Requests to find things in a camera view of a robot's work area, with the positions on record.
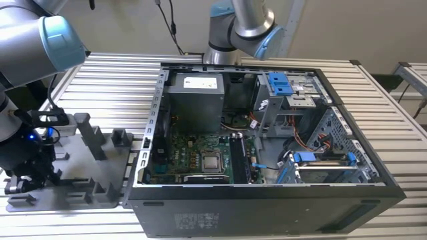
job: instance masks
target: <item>black cable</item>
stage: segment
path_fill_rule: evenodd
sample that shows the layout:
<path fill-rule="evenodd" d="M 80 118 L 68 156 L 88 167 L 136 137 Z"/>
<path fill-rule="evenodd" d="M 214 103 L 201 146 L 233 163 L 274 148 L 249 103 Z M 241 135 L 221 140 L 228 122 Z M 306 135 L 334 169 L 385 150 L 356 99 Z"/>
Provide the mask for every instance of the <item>black cable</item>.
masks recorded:
<path fill-rule="evenodd" d="M 402 95 L 405 94 L 409 86 L 410 86 L 410 84 L 408 84 L 408 85 L 405 86 L 405 88 L 404 88 L 404 90 L 402 90 L 402 92 L 401 92 L 401 95 L 400 95 L 400 97 L 398 97 L 397 104 L 400 103 L 400 100 L 401 100 L 401 98 L 402 98 Z"/>
<path fill-rule="evenodd" d="M 270 169 L 270 170 L 280 170 L 280 168 L 273 168 L 273 167 L 269 167 L 269 166 L 265 166 L 266 169 Z"/>
<path fill-rule="evenodd" d="M 412 117 L 413 119 L 416 119 L 416 117 L 418 116 L 421 109 L 422 109 L 421 107 L 417 108 L 414 115 Z"/>
<path fill-rule="evenodd" d="M 158 9 L 160 9 L 161 16 L 162 16 L 162 19 L 164 19 L 164 23 L 165 23 L 165 26 L 166 26 L 166 30 L 168 30 L 168 33 L 170 34 L 170 38 L 172 38 L 173 43 L 174 43 L 174 45 L 176 45 L 177 52 L 178 52 L 180 55 L 182 55 L 182 54 L 184 54 L 184 51 L 182 51 L 182 49 L 181 49 L 181 47 L 180 47 L 180 45 L 178 45 L 178 43 L 177 43 L 177 41 L 176 41 L 176 38 L 173 37 L 173 34 L 172 34 L 172 30 L 170 30 L 170 27 L 169 27 L 169 24 L 168 24 L 168 20 L 166 20 L 165 13 L 162 12 L 161 6 L 157 5 L 157 7 L 158 7 Z"/>
<path fill-rule="evenodd" d="M 44 146 L 54 145 L 54 144 L 60 141 L 60 139 L 61 139 L 61 133 L 60 133 L 60 131 L 58 131 L 54 127 L 52 127 L 52 126 L 49 126 L 48 129 L 53 129 L 53 131 L 54 131 L 56 134 L 57 134 L 57 138 L 56 138 L 56 140 L 54 140 L 52 143 L 42 144 Z"/>
<path fill-rule="evenodd" d="M 56 77 L 57 77 L 57 74 L 54 74 L 54 76 L 50 80 L 50 83 L 48 84 L 48 88 L 46 88 L 46 100 L 50 103 L 50 106 L 53 109 L 58 107 L 52 100 L 52 88 L 53 88 L 53 83 L 54 83 Z"/>

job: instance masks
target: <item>wire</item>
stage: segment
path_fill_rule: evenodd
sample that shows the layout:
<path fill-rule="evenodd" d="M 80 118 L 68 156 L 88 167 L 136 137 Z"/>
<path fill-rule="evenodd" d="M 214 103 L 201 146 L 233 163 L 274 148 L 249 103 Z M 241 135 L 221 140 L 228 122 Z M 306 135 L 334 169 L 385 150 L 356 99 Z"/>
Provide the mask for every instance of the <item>wire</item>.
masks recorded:
<path fill-rule="evenodd" d="M 416 117 L 418 116 L 421 109 L 422 109 L 421 107 L 417 108 L 414 115 L 412 117 L 413 119 L 416 119 Z"/>
<path fill-rule="evenodd" d="M 50 80 L 50 83 L 48 84 L 48 88 L 46 88 L 46 100 L 50 103 L 50 106 L 53 109 L 58 107 L 52 100 L 52 88 L 53 88 L 53 83 L 54 83 L 56 77 L 57 77 L 57 74 L 54 74 L 54 76 Z"/>
<path fill-rule="evenodd" d="M 401 100 L 401 98 L 402 98 L 402 95 L 405 94 L 409 86 L 410 86 L 410 84 L 406 84 L 406 86 L 405 86 L 405 88 L 404 88 L 404 90 L 402 90 L 402 92 L 401 92 L 401 95 L 400 95 L 400 97 L 398 97 L 397 104 L 400 103 L 400 100 Z"/>
<path fill-rule="evenodd" d="M 60 133 L 60 131 L 58 131 L 54 127 L 52 127 L 52 126 L 49 126 L 48 128 L 52 129 L 52 130 L 56 132 L 57 138 L 56 138 L 56 140 L 54 140 L 52 143 L 42 144 L 44 146 L 54 145 L 54 144 L 60 141 L 60 139 L 61 139 L 61 133 Z M 46 130 L 46 136 L 48 136 L 48 138 L 52 136 L 52 132 L 50 132 L 49 130 Z"/>
<path fill-rule="evenodd" d="M 226 129 L 229 129 L 229 130 L 232 130 L 232 131 L 244 131 L 244 130 L 248 130 L 246 128 L 233 128 L 232 126 L 226 126 L 222 122 L 220 123 L 220 125 L 221 125 L 224 128 L 226 128 Z"/>
<path fill-rule="evenodd" d="M 289 117 L 289 121 L 290 121 L 290 125 L 293 127 L 293 136 L 294 136 L 294 140 L 297 142 L 297 144 L 305 149 L 308 150 L 309 152 L 312 152 L 313 150 L 304 144 L 300 136 L 298 136 L 298 132 L 296 131 L 296 127 L 294 127 L 294 116 L 292 115 Z"/>
<path fill-rule="evenodd" d="M 256 118 L 254 118 L 254 116 L 253 116 L 253 113 L 249 111 L 248 112 L 248 116 L 249 116 L 249 118 L 258 124 L 258 125 L 261 125 L 261 123 L 256 120 Z"/>
<path fill-rule="evenodd" d="M 274 167 L 269 167 L 269 166 L 265 166 L 266 169 L 270 169 L 270 170 L 280 170 L 280 168 L 274 168 Z"/>
<path fill-rule="evenodd" d="M 172 33 L 172 30 L 170 30 L 170 27 L 169 27 L 169 24 L 168 24 L 168 20 L 166 20 L 166 16 L 165 16 L 165 13 L 162 12 L 162 9 L 161 9 L 160 4 L 157 5 L 157 7 L 158 7 L 158 9 L 160 9 L 160 12 L 161 12 L 161 15 L 162 15 L 162 19 L 164 19 L 164 23 L 165 23 L 165 26 L 166 26 L 166 30 L 168 30 L 168 33 L 170 34 L 170 38 L 172 38 L 173 43 L 174 43 L 174 45 L 176 45 L 177 52 L 178 52 L 180 55 L 182 55 L 182 54 L 184 54 L 184 51 L 182 51 L 182 49 L 181 49 L 181 47 L 180 47 L 180 45 L 178 45 L 178 43 L 177 43 L 177 41 L 176 41 L 176 37 L 174 37 L 174 35 L 173 35 L 173 33 Z"/>

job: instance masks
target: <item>metal rail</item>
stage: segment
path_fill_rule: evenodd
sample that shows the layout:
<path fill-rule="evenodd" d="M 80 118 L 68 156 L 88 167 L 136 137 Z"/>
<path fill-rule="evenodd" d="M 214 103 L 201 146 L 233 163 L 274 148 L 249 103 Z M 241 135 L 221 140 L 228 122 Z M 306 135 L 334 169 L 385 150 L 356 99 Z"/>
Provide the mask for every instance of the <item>metal rail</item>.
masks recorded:
<path fill-rule="evenodd" d="M 427 133 L 373 81 L 361 66 L 349 61 L 276 58 L 241 59 L 246 66 L 320 68 L 344 107 L 350 112 L 369 144 L 404 190 L 404 199 L 348 235 L 294 236 L 285 239 L 427 239 Z M 141 138 L 161 62 L 200 63 L 198 56 L 93 53 L 78 70 L 60 81 L 53 94 L 68 113 L 88 112 L 90 124 L 102 131 L 126 130 Z M 140 149 L 141 142 L 133 142 Z M 0 196 L 0 237 L 40 236 L 40 239 L 89 238 L 145 239 L 130 209 L 8 213 L 6 197 Z M 262 240 L 282 239 L 265 236 Z"/>

